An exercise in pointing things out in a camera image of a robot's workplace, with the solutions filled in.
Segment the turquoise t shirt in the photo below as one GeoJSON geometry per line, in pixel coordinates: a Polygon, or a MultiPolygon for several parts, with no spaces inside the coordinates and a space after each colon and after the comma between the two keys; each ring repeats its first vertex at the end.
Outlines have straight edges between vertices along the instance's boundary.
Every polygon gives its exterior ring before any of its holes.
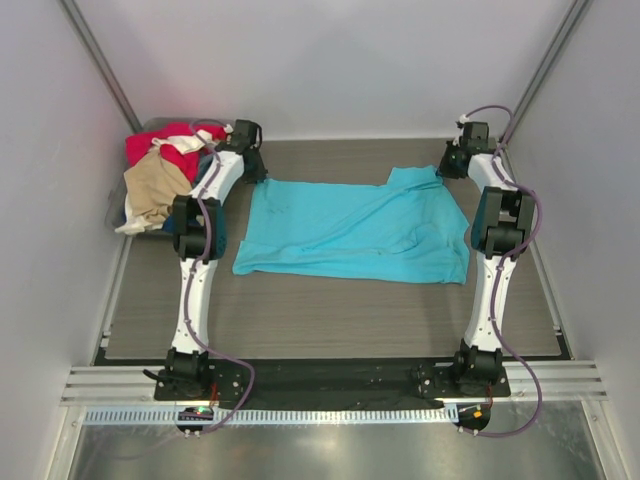
{"type": "Polygon", "coordinates": [[[464,284],[468,227],[432,166],[395,167],[383,185],[268,179],[232,271],[464,284]]]}

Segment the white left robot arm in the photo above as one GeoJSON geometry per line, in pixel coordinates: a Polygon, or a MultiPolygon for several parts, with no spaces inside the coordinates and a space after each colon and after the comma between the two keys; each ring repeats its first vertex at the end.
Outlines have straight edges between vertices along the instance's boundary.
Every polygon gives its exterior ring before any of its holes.
{"type": "Polygon", "coordinates": [[[257,184],[267,177],[260,147],[262,127],[239,119],[220,141],[198,132],[211,159],[192,191],[173,201],[173,247],[180,260],[177,325],[164,368],[155,377],[157,400],[200,400],[213,392],[209,367],[208,318],[213,278],[227,247],[224,203],[240,180],[257,184]]]}

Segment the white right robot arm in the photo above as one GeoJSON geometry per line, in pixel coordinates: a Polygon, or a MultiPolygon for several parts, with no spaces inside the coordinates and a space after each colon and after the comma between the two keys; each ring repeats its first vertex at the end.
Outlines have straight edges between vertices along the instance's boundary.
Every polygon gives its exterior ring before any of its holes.
{"type": "Polygon", "coordinates": [[[469,178],[480,200],[471,227],[476,252],[476,286],[471,319],[452,365],[440,368],[434,381],[446,396],[481,396],[507,386],[503,367],[507,351],[502,322],[509,283],[534,229],[536,200],[518,186],[502,163],[489,125],[463,115],[459,134],[446,143],[437,173],[446,179],[469,178]]]}

